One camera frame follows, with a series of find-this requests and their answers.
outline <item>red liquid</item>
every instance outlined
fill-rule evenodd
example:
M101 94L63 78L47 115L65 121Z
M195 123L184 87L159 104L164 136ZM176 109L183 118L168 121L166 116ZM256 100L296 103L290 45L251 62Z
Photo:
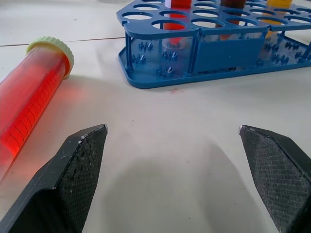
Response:
M171 5L167 5L168 2L165 2L165 5L167 7L170 7L172 9L178 10L178 9L190 9L191 8L191 0L171 0ZM184 18L186 16L181 14L170 14L170 18ZM164 29L170 30L170 31L177 31L184 29L185 27L178 24L172 24L172 23L165 23ZM180 41L180 37L176 38L170 38L170 42L175 45Z
M0 179L68 69L63 53L36 47L0 82Z

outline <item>textured grip pad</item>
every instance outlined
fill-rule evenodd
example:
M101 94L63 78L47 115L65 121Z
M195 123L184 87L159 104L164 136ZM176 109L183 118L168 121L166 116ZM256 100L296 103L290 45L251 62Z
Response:
M70 217L75 231L80 233L84 227L101 169L103 144L95 144L95 134L81 144L70 163L57 190Z
M263 131L248 126L240 131L255 186L279 232L301 232L310 206L311 183L280 145L291 139L276 141L265 134L269 131Z

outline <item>rack hole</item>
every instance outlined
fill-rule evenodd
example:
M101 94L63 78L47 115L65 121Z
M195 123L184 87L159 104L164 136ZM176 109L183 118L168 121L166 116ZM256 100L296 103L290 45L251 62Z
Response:
M141 11L155 11L155 10L158 10L160 8L159 6L151 5L151 4L139 4L139 5L135 5L133 7L135 9L141 10Z
M145 20L152 18L152 15L146 12L127 12L124 13L122 17L127 19Z
M272 17L258 17L257 20L264 22L264 23L272 24L272 25L287 24L286 21L283 21L278 18L272 18Z
M180 11L162 11L159 13L160 15L164 17L170 17L170 18L185 18L187 15Z
M267 6L265 6L265 5L258 4L258 3L252 3L252 2L248 2L245 5L250 6L250 7L254 7L254 8L267 8Z
M208 3L197 3L194 6L203 8L203 9L217 9L218 7L213 4L208 4Z
M274 9L274 11L280 12L282 14L291 14L291 15L299 15L300 13L298 11L293 11L293 10L289 10L289 9Z
M285 16L284 18L297 23L311 23L311 19L298 16Z
M193 13L197 16L203 16L203 17L217 17L218 16L218 13L214 11L196 10L196 11L193 11Z
M257 24L255 21L245 19L245 18L227 18L226 20L229 23L239 25L239 26L252 27L252 26L256 26L256 24Z
M305 9L305 8L297 8L298 11L307 12L311 14L311 9Z
M239 10L224 10L226 14L233 15L233 16L249 16L250 13L247 13L245 11L239 11Z
M272 16L275 15L275 13L272 12L272 11L266 11L266 10L262 10L262 9L250 9L249 11L252 12L252 13L255 13L257 15L263 15L263 14L265 14L265 15L272 15Z
M158 1L158 0L142 0L143 2L146 2L146 3L156 3L156 4L159 4L159 3L163 3L164 1Z
M185 28L183 24L181 24L178 21L173 21L173 20L158 20L158 21L152 22L151 25L154 26L155 28L165 29L169 31L178 31L178 30L182 30Z
M194 25L204 28L221 28L223 23L213 19L194 19L191 21Z

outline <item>blue plastic frame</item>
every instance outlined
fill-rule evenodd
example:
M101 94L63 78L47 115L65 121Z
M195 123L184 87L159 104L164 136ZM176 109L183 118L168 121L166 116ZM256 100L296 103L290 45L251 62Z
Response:
M311 9L309 8L293 4L289 9L268 9L265 1L251 0L247 1L244 9L234 9L220 6L219 0L210 0L211 3L193 0L191 9L176 10L165 7L164 3L152 2L153 0L135 0L117 12L118 20L125 29L126 40L125 48L119 53L119 61L128 82L135 87L154 88L311 66L311 44L307 46L285 36L285 31L311 29ZM154 10L140 10L137 9L138 7L152 7ZM229 14L232 12L242 13L243 16ZM185 17L169 18L165 16L165 14L172 13ZM196 13L214 14L215 17L203 17ZM150 19L126 18L130 15L143 15ZM292 21L297 19L306 23ZM252 23L254 26L245 27L232 24L229 22L231 20ZM261 20L272 20L282 24L271 24ZM197 21L216 23L221 27L200 27L193 24ZM163 29L164 23L176 23L184 28L178 31L168 31ZM155 24L160 24L161 27L156 28L153 26ZM277 41L264 40L269 30L282 31L281 34L278 34ZM259 33L260 36L258 38L245 36L255 33ZM221 48L224 49L220 52L222 56L226 55L226 51L228 54L235 55L233 53L236 52L235 46L243 45L243 49L239 52L241 55L239 59L235 56L235 60L230 61L224 57L224 63L219 66L219 61L216 63L216 60L219 59L215 59L218 54L217 50L213 50L217 43L206 42L202 39L205 36L226 34L238 34L240 38L227 42L222 41ZM174 37L187 37L190 40L188 40L185 51L172 50L172 53L182 54L171 60L171 55L162 54L161 43L163 39ZM205 61L208 63L208 68L206 72L202 72L205 68ZM172 72L170 64L174 64L177 69Z

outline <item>yellow tube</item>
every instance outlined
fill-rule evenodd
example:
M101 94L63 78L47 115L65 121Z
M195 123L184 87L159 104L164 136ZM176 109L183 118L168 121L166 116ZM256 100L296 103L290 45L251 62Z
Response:
M267 6L270 7L279 7L279 8L289 8L292 4L293 0L267 0ZM263 20L263 22L280 25L280 22L271 21L271 20ZM276 35L277 32L269 31L266 38L271 37L272 35Z

